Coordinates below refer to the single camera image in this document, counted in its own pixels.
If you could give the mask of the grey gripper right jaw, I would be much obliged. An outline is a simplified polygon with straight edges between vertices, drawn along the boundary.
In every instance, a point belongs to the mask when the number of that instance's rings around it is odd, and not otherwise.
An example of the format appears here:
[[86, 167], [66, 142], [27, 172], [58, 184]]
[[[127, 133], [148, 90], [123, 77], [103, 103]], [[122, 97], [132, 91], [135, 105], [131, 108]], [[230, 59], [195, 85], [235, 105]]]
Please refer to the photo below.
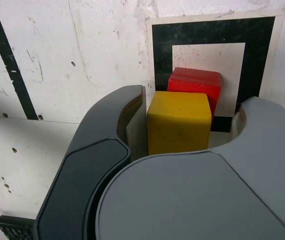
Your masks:
[[144, 157], [106, 187], [98, 240], [285, 240], [285, 109], [246, 100], [240, 134], [198, 152]]

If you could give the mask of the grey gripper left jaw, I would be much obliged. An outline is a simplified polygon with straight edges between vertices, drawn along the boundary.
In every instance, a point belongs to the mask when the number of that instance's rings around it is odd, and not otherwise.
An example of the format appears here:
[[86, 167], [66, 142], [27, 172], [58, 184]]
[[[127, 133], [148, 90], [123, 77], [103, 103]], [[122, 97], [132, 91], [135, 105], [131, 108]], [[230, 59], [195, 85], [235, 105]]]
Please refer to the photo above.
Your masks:
[[37, 215], [36, 240], [93, 240], [100, 198], [111, 179], [148, 154], [146, 89], [121, 87], [80, 122]]

